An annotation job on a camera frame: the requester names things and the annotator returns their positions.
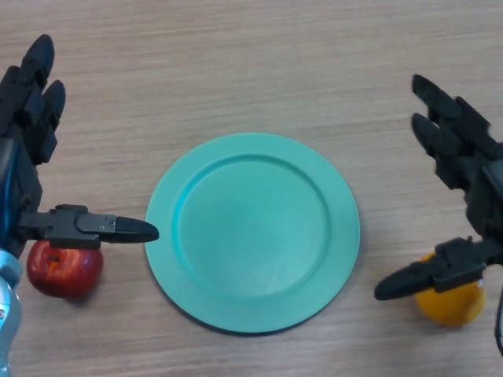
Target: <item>green plate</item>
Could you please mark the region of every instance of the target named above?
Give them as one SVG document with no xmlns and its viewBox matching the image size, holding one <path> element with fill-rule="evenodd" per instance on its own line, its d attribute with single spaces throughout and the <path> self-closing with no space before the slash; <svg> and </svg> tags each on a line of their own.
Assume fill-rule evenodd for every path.
<svg viewBox="0 0 503 377">
<path fill-rule="evenodd" d="M 342 289 L 358 255 L 358 210 L 320 154 L 286 137 L 234 134 L 183 156 L 146 220 L 153 275 L 174 304 L 213 328 L 290 328 Z"/>
</svg>

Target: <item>red apple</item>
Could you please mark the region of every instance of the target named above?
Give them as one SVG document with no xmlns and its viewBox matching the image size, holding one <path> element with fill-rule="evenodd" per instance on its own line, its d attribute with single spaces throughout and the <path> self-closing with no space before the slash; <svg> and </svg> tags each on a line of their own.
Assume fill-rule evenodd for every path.
<svg viewBox="0 0 503 377">
<path fill-rule="evenodd" d="M 30 283 L 44 295 L 84 298 L 97 284 L 103 269 L 100 250 L 58 249 L 48 241 L 30 250 L 26 272 Z"/>
</svg>

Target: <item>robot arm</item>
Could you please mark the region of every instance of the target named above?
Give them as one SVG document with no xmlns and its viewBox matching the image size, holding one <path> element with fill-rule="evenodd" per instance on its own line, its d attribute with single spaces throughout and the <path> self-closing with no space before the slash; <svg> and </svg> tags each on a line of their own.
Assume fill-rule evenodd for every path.
<svg viewBox="0 0 503 377">
<path fill-rule="evenodd" d="M 98 249 L 101 242 L 144 243 L 159 237 L 147 222 L 91 214 L 84 206 L 37 212 L 42 186 L 36 167 L 48 163 L 56 148 L 66 98 L 61 81 L 44 92 L 53 61 L 53 41 L 42 35 L 21 66 L 10 67 L 0 82 L 0 377 L 10 376 L 8 353 L 21 318 L 18 258 L 28 240 Z"/>
<path fill-rule="evenodd" d="M 413 92 L 428 106 L 428 117 L 415 114 L 412 128 L 435 173 L 450 189 L 464 191 L 466 216 L 483 238 L 456 238 L 435 248 L 435 256 L 415 262 L 383 279 L 374 295 L 389 300 L 434 288 L 447 291 L 482 278 L 484 269 L 503 265 L 503 145 L 489 135 L 490 124 L 463 98 L 451 98 L 424 77 L 413 77 Z M 503 301 L 497 315 L 501 347 Z"/>
</svg>

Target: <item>teal plate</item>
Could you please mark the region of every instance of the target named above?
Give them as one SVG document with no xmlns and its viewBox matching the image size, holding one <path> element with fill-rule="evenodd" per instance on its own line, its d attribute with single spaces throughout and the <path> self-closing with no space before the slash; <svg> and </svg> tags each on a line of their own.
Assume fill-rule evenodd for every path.
<svg viewBox="0 0 503 377">
<path fill-rule="evenodd" d="M 183 156 L 157 185 L 145 245 L 173 303 L 223 331 L 299 324 L 342 289 L 358 255 L 351 191 L 313 149 L 272 134 L 234 134 Z"/>
</svg>

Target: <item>wooden table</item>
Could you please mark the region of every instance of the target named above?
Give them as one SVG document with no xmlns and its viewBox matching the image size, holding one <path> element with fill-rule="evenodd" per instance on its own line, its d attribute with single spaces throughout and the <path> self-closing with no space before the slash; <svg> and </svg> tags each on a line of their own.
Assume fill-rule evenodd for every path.
<svg viewBox="0 0 503 377">
<path fill-rule="evenodd" d="M 362 217 L 362 249 L 343 293 L 285 333 L 244 339 L 205 330 L 157 289 L 142 246 L 104 246 L 105 274 L 84 306 L 25 278 L 15 376 L 499 376 L 488 302 L 452 331 L 411 299 L 376 302 L 386 274 L 473 231 L 460 192 L 433 174 L 409 128 L 421 73 L 462 95 L 503 140 L 500 0 L 3 0 L 0 71 L 40 34 L 67 107 L 43 209 L 85 203 L 142 218 L 164 171 L 223 134 L 294 137 L 331 160 Z"/>
</svg>

